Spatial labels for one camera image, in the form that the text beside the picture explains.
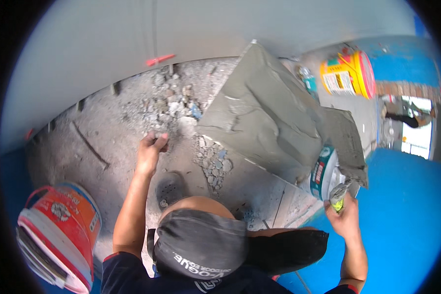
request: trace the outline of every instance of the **blue wall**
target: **blue wall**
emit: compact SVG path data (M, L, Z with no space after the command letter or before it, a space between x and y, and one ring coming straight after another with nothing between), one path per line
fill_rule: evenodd
M0 179L5 200L5 210L14 227L17 217L26 203L27 197L34 190L27 171L24 149L19 149L0 157ZM35 275L45 293L70 294L66 289L53 286ZM101 281L95 278L91 294L100 293Z
M394 36L348 42L368 54L376 80L407 81L439 87L441 55L429 38Z
M360 189L359 222L369 258L363 294L417 291L441 250L441 163L377 149L368 160L369 190ZM322 213L307 225L330 232L327 252L300 275L312 293L325 293L340 280L343 238ZM294 273L278 283L307 293Z

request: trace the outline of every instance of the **yellow bucket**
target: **yellow bucket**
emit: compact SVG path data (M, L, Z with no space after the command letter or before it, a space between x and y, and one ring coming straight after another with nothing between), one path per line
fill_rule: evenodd
M320 76L325 89L332 95L374 97L376 82L368 56L363 51L324 61Z

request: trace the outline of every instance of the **concrete floor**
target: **concrete floor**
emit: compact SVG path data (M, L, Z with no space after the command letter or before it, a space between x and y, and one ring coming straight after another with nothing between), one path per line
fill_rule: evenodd
M377 138L376 102L363 97L334 97L328 95L319 82L318 66L330 50L317 51L301 57L301 63L312 70L318 79L318 93L323 106L350 110L360 131L363 149L371 149ZM236 58L215 58L185 62L175 68L179 79L167 79L177 95L184 85L193 85L194 97L201 109L208 107L229 73ZM214 73L207 73L216 66ZM112 234L136 164L136 151L144 134L155 129L170 134L170 151L160 156L157 173L149 189L146 228L156 228L160 210L154 196L155 183L166 171L183 175L188 196L213 197L229 208L234 215L249 213L248 228L256 231L269 227L299 227L320 208L321 201L287 184L276 176L254 166L235 153L228 152L233 169L224 176L218 195L213 195L202 168L196 163L199 152L197 137L181 136L176 119L153 121L147 117L147 104L160 101L165 85L155 86L155 76L166 69L149 71L120 82L119 96L112 96L109 88L85 99L84 109L72 107L55 119L55 129L43 129L37 143L27 147L28 167L35 187L73 181L81 184L98 204L103 226L95 249L95 268L101 271L102 260L112 253ZM86 146L69 129L71 121L88 139L94 149L110 163L103 170ZM150 276L152 262L144 247L143 262Z

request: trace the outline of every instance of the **worker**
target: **worker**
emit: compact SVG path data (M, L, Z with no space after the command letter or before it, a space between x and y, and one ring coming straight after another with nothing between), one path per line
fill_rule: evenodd
M101 293L291 293L269 276L318 261L328 234L314 228L249 232L245 222L207 197L182 198L165 208L155 246L147 240L159 276L148 276L141 260L147 192L159 152L167 149L168 134L156 139L151 132L140 142L137 167L114 228L114 253L103 262ZM172 176L161 180L156 194L180 190L178 180ZM340 213L329 203L325 207L346 245L341 280L327 293L357 294L367 276L358 203L348 193Z
M410 110L412 112L413 116L409 115L401 115L401 114L394 114L394 113L388 113L387 108L384 107L383 113L385 113L385 118L391 119L393 121L401 121L405 122L408 126L412 128L418 128L422 126L428 125L435 117L436 112L435 108L432 107L430 112L424 112L420 108L416 107L415 104L409 104L405 100L402 100L402 104L404 105L405 109Z

